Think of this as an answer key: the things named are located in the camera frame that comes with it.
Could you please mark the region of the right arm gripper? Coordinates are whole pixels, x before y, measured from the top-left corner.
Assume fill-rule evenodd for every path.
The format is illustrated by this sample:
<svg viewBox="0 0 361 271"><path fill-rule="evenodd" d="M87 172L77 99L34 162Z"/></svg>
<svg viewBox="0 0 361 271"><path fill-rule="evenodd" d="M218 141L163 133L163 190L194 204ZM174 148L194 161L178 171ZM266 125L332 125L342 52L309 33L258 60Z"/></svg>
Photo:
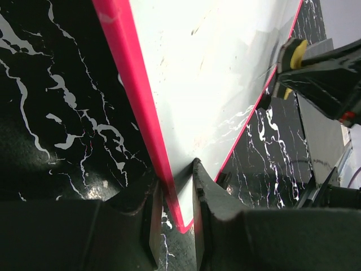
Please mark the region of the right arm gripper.
<svg viewBox="0 0 361 271"><path fill-rule="evenodd" d="M282 73L280 83L325 117L338 119L347 128L360 125L360 41L308 59L304 56L301 68Z"/></svg>

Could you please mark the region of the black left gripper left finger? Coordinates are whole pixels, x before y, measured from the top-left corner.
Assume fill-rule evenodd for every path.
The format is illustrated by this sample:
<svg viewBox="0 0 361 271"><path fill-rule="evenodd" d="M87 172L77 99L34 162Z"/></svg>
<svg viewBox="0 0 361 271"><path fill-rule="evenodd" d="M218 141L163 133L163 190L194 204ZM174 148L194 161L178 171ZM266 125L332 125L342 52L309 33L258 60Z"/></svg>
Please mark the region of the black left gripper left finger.
<svg viewBox="0 0 361 271"><path fill-rule="evenodd" d="M2 270L155 270L162 191L145 172L112 198L1 203Z"/></svg>

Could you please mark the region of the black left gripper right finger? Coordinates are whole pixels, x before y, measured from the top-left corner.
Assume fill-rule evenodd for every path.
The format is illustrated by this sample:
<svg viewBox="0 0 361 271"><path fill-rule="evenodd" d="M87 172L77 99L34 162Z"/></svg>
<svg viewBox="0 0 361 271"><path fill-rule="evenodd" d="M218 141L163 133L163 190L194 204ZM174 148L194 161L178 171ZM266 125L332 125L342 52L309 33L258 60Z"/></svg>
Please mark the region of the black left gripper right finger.
<svg viewBox="0 0 361 271"><path fill-rule="evenodd" d="M198 270L360 269L360 190L324 183L302 207L250 208L192 167Z"/></svg>

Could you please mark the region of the yellow black eraser sponge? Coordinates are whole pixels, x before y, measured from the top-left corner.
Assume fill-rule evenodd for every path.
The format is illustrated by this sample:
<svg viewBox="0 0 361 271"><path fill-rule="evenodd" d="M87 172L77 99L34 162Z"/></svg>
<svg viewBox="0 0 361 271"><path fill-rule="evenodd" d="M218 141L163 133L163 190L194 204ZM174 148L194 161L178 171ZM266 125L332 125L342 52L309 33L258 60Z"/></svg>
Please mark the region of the yellow black eraser sponge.
<svg viewBox="0 0 361 271"><path fill-rule="evenodd" d="M306 52L307 41L298 38L290 38L280 49L277 67L276 81L272 92L273 98L287 100L292 89L282 85L279 77L284 72L301 68L303 56Z"/></svg>

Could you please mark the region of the pink framed whiteboard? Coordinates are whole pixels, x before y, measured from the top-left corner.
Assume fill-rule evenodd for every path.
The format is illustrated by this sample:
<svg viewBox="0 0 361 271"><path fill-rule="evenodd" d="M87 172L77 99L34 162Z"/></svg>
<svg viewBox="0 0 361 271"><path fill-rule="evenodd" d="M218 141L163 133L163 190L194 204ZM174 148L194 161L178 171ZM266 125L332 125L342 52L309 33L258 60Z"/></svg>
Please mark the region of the pink framed whiteboard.
<svg viewBox="0 0 361 271"><path fill-rule="evenodd" d="M301 1L94 1L177 229L191 163L216 179L276 70Z"/></svg>

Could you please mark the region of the black slab with label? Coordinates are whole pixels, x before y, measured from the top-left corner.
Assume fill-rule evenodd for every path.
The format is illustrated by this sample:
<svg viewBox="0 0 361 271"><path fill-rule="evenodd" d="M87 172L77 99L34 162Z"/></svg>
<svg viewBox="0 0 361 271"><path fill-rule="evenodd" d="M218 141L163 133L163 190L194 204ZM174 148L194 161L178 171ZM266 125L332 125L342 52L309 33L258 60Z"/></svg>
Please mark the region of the black slab with label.
<svg viewBox="0 0 361 271"><path fill-rule="evenodd" d="M332 169L337 167L338 178L331 183L347 187L354 174L348 128L326 118L299 94L297 99L316 183L323 184Z"/></svg>

